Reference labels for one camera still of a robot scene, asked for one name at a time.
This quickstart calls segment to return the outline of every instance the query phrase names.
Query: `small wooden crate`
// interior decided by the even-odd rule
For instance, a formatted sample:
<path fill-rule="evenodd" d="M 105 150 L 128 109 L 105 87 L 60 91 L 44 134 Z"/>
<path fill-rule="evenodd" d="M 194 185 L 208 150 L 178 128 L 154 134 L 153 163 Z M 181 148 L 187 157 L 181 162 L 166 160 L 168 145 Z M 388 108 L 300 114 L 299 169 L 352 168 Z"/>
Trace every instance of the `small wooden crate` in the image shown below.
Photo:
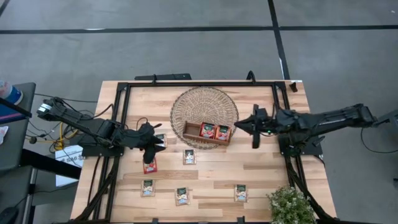
<path fill-rule="evenodd" d="M 185 121 L 184 125 L 184 130 L 182 131 L 182 136 L 187 139 L 193 139 L 193 140 L 198 140 L 198 141 L 204 141 L 208 143 L 214 143 L 214 144 L 220 144 L 224 146 L 228 146 L 229 142 L 231 140 L 231 132 L 229 132 L 228 140 L 227 141 L 222 141 L 222 140 L 217 140 L 217 139 L 210 139 L 210 138 L 204 138 L 200 136 L 200 126 L 201 124 L 195 124 L 195 123 L 189 123 L 188 121 Z"/>

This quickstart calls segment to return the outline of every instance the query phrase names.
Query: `green plant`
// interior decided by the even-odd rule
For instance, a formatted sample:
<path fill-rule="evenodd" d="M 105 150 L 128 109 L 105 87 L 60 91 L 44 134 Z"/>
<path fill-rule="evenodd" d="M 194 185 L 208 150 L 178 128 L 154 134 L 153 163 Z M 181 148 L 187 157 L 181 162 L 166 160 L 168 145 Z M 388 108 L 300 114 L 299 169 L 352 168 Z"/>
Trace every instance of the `green plant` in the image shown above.
<path fill-rule="evenodd" d="M 272 212 L 272 224 L 313 224 L 315 216 L 309 197 L 294 187 L 281 187 L 267 195 Z"/>

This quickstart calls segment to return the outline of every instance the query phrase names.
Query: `black stand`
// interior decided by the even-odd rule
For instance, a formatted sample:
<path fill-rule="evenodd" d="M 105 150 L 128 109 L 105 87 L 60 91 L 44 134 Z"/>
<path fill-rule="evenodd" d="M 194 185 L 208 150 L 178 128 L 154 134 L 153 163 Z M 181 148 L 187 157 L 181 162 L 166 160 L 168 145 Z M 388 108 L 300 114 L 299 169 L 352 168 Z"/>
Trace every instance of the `black stand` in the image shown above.
<path fill-rule="evenodd" d="M 20 166 L 32 166 L 36 169 L 53 172 L 73 179 L 80 178 L 81 168 L 40 155 L 27 149 L 22 150 Z"/>

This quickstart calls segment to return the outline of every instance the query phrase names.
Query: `concrete floor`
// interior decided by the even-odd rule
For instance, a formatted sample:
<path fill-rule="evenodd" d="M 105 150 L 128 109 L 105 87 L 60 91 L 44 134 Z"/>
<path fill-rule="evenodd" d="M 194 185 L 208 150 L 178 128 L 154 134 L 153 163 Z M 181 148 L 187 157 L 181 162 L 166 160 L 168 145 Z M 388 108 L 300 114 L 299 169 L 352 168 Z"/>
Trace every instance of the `concrete floor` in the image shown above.
<path fill-rule="evenodd" d="M 275 0 L 280 26 L 398 24 L 396 0 Z M 265 0 L 11 0 L 1 29 L 93 29 L 177 26 L 271 26 Z M 375 116 L 398 109 L 398 30 L 281 32 L 291 79 L 303 80 L 312 112 L 365 103 Z M 141 34 L 0 35 L 0 77 L 36 82 L 37 93 L 95 100 L 103 80 L 191 73 L 199 79 L 281 79 L 273 31 Z M 42 98 L 35 97 L 34 108 Z M 74 103 L 94 111 L 94 104 Z M 34 118 L 50 129 L 54 124 Z M 326 172 L 338 216 L 396 223 L 398 153 L 375 154 L 359 129 L 326 135 Z M 367 129 L 374 150 L 391 151 L 388 125 Z M 26 148 L 48 154 L 47 145 Z M 38 206 L 35 223 L 64 222 L 73 197 Z"/>

